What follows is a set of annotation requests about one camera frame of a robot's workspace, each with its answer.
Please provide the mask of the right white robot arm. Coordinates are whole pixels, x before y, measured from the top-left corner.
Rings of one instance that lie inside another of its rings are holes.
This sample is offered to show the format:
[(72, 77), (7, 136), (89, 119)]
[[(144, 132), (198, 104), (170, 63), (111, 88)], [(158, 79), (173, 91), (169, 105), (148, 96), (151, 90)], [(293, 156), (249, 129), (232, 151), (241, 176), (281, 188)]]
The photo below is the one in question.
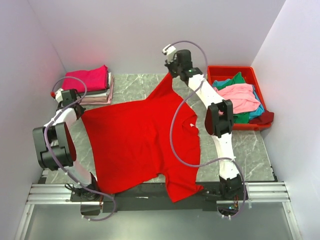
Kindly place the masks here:
[(206, 80), (202, 71), (193, 66), (191, 52), (168, 45), (162, 53), (165, 66), (174, 78), (179, 77), (206, 107), (204, 126), (212, 137), (219, 163), (219, 193), (226, 200), (233, 199), (244, 188), (244, 176), (236, 163), (232, 145), (234, 126), (233, 104), (220, 96)]

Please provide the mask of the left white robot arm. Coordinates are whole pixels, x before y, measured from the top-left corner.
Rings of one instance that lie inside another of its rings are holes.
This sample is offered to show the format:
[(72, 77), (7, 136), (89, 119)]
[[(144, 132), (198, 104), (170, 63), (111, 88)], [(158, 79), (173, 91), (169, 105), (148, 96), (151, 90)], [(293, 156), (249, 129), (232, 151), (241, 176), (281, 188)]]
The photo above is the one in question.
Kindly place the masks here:
[[(76, 148), (69, 131), (69, 128), (84, 114), (85, 110), (79, 103), (65, 110), (48, 128), (47, 139), (60, 164), (77, 178), (77, 181), (73, 181), (72, 184), (66, 183), (65, 188), (80, 200), (97, 201), (100, 197), (100, 188), (96, 177), (77, 160)], [(48, 125), (46, 123), (32, 130), (37, 161), (43, 169), (58, 171), (61, 168), (53, 159), (45, 142), (44, 133)]]

